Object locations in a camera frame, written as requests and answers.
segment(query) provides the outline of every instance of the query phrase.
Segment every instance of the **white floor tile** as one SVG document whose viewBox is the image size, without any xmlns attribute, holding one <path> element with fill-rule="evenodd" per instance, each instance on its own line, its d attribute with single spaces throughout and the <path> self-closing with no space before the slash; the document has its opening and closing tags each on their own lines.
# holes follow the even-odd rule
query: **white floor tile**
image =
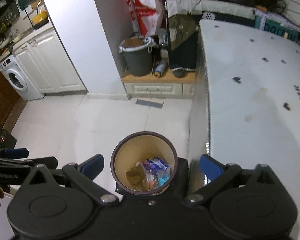
<svg viewBox="0 0 300 240">
<path fill-rule="evenodd" d="M 56 156 L 64 133 L 58 126 L 30 123 L 15 148 L 27 148 L 28 158 Z"/>
<path fill-rule="evenodd" d="M 149 106 L 135 101 L 115 101 L 84 97 L 73 122 L 72 129 L 90 132 L 131 134 L 144 131 Z"/>
<path fill-rule="evenodd" d="M 31 101 L 12 132 L 16 148 L 27 148 L 29 158 L 56 156 L 59 168 L 100 153 L 105 166 L 94 182 L 115 194 L 111 155 L 131 133 L 145 129 L 160 133 L 172 142 L 178 157 L 187 156 L 191 100 L 164 99 L 162 109 L 136 105 L 135 101 L 96 100 L 83 95 Z"/>
<path fill-rule="evenodd" d="M 191 100 L 165 99 L 162 109 L 150 107 L 146 131 L 162 134 L 167 138 L 189 138 Z"/>
<path fill-rule="evenodd" d="M 68 129 L 57 154 L 58 167 L 61 168 L 70 162 L 80 164 L 96 154 L 102 154 L 105 159 L 104 169 L 94 182 L 115 193 L 115 180 L 110 169 L 111 155 L 127 135 Z"/>
<path fill-rule="evenodd" d="M 28 129 L 29 123 L 27 122 L 22 122 L 18 120 L 15 124 L 14 129 L 12 130 L 11 134 L 17 139 L 17 142 L 19 140 L 22 140 L 27 129 Z"/>
<path fill-rule="evenodd" d="M 188 156 L 188 140 L 180 140 L 175 138 L 168 139 L 176 149 L 177 156 L 186 159 Z"/>
<path fill-rule="evenodd" d="M 67 127 L 82 99 L 83 95 L 45 96 L 28 102 L 18 120 Z"/>
</svg>

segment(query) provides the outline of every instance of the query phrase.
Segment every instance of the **washing machine door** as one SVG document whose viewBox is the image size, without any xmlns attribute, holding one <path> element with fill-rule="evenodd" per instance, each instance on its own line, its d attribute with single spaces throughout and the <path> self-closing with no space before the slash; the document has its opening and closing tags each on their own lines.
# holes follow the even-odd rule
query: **washing machine door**
<svg viewBox="0 0 300 240">
<path fill-rule="evenodd" d="M 19 92 L 24 92 L 27 89 L 27 83 L 20 73 L 14 69 L 8 69 L 6 78 L 14 89 Z"/>
</svg>

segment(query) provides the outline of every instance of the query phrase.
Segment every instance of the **drawer handle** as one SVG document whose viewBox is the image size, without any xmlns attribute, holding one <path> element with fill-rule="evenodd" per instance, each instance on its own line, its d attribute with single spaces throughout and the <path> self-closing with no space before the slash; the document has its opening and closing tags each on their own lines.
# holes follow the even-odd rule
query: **drawer handle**
<svg viewBox="0 0 300 240">
<path fill-rule="evenodd" d="M 32 46 L 32 47 L 37 47 L 37 41 L 36 40 L 34 40 L 34 41 L 32 41 L 32 42 L 30 42 L 30 45 Z"/>
<path fill-rule="evenodd" d="M 157 88 L 157 90 L 150 90 L 150 91 L 159 91 L 160 90 L 160 88 Z M 146 88 L 146 91 L 149 91 L 149 88 Z"/>
</svg>

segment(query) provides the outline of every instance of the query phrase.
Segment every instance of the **wooden cabinet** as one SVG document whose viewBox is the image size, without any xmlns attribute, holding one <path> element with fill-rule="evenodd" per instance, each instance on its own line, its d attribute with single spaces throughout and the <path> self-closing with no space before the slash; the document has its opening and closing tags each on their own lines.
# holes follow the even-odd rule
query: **wooden cabinet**
<svg viewBox="0 0 300 240">
<path fill-rule="evenodd" d="M 85 90 L 53 29 L 32 38 L 14 54 L 40 92 Z"/>
<path fill-rule="evenodd" d="M 58 92 L 54 80 L 51 78 L 51 73 L 45 69 L 37 61 L 36 57 L 30 50 L 30 45 L 25 43 L 14 51 L 20 67 L 25 71 L 26 75 L 37 86 L 42 93 Z"/>
<path fill-rule="evenodd" d="M 41 66 L 55 79 L 58 91 L 85 90 L 54 30 L 48 30 L 29 41 Z"/>
</svg>

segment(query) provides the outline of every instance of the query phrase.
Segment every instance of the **shelf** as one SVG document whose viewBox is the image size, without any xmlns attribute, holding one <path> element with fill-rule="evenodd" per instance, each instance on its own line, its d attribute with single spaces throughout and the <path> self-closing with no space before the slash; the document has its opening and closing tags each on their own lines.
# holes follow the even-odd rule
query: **shelf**
<svg viewBox="0 0 300 240">
<path fill-rule="evenodd" d="M 177 78 L 173 75 L 171 69 L 168 69 L 160 78 L 152 74 L 148 74 L 142 77 L 137 77 L 131 74 L 124 76 L 121 81 L 123 83 L 185 83 L 194 84 L 195 72 L 187 72 L 183 78 Z"/>
</svg>

